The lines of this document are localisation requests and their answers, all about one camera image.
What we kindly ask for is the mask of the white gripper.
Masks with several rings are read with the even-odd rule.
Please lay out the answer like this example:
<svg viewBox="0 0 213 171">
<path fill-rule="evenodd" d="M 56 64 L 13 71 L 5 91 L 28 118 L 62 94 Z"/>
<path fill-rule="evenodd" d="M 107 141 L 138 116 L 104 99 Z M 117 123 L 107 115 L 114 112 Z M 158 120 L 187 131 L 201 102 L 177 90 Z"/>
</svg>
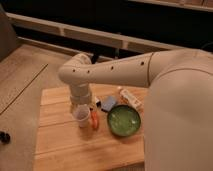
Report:
<svg viewBox="0 0 213 171">
<path fill-rule="evenodd" d="M 70 112 L 73 112 L 79 105 L 91 104 L 92 103 L 92 96 L 91 95 L 71 96 L 70 101 L 71 101 Z"/>
</svg>

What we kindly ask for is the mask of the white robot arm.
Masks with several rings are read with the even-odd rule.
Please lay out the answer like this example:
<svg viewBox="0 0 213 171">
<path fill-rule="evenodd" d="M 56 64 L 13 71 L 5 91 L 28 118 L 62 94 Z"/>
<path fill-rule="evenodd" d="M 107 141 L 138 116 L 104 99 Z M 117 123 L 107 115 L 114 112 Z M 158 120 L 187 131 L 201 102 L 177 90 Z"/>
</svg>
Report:
<svg viewBox="0 0 213 171">
<path fill-rule="evenodd" d="M 146 87 L 145 171 L 213 171 L 212 53 L 178 49 L 97 64 L 77 54 L 59 78 L 75 104 L 91 101 L 91 83 Z"/>
</svg>

